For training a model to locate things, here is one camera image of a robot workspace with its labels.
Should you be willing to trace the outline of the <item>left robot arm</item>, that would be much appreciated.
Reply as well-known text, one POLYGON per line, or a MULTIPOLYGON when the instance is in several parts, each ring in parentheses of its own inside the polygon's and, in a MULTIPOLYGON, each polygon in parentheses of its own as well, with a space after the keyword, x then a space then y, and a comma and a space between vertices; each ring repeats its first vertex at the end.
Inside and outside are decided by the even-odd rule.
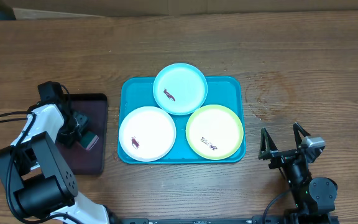
POLYGON ((88 117, 73 110, 64 85, 48 81, 38 91, 40 101, 28 110, 0 114, 0 123, 26 121, 11 145, 0 149, 0 180, 11 213, 22 223, 119 223, 110 209, 79 192, 55 145, 93 146, 97 136, 87 130, 88 117))

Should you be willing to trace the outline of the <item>green and pink sponge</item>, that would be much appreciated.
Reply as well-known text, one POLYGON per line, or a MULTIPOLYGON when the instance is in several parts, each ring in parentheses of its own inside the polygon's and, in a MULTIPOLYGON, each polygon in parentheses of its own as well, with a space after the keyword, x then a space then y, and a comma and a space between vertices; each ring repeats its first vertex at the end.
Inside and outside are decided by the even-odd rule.
POLYGON ((98 135, 91 131, 87 131, 79 140, 79 144, 82 148, 84 148, 86 151, 90 151, 93 146, 98 142, 98 135))

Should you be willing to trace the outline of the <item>light blue plate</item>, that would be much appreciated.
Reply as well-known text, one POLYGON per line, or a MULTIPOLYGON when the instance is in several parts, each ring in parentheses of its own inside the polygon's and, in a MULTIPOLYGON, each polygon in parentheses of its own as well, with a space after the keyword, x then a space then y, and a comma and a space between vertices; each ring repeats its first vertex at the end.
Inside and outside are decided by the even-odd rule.
POLYGON ((159 71, 152 91, 161 109, 173 115, 186 115, 204 103, 208 84, 203 73, 195 66, 174 63, 159 71))

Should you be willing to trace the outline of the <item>white plate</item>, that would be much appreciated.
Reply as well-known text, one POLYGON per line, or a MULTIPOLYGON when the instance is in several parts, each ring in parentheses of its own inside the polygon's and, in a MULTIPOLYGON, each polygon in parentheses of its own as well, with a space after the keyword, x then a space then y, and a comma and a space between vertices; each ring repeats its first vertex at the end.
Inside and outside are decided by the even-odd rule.
POLYGON ((154 106, 131 111, 119 128, 119 144, 132 159, 156 161, 170 152, 177 135, 172 117, 154 106))

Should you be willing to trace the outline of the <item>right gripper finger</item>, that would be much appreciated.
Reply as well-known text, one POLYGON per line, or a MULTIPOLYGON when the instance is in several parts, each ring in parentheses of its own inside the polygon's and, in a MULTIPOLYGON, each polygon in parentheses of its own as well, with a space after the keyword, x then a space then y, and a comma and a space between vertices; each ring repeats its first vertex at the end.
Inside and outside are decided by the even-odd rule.
POLYGON ((306 137, 310 135, 310 133, 305 131, 303 127, 297 122, 293 124, 293 133, 295 137, 296 147, 298 147, 302 142, 301 136, 306 137))
POLYGON ((261 129, 260 150, 258 159, 267 160, 275 157, 278 149, 265 128, 261 129))

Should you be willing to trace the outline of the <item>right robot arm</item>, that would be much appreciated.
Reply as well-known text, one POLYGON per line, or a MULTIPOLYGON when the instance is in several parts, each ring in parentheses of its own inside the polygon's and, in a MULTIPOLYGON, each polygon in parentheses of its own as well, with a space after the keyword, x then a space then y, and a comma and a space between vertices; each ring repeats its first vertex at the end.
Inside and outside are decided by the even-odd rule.
POLYGON ((323 152, 326 143, 320 136, 312 136, 298 123, 293 124, 296 148, 279 151, 265 128, 261 129, 258 159, 269 160, 270 169, 278 169, 288 183, 288 190, 276 196, 265 208, 261 223, 338 223, 334 201, 338 186, 327 177, 313 178, 309 169, 323 152), (285 210, 281 217, 268 217, 270 207, 291 193, 295 208, 285 210))

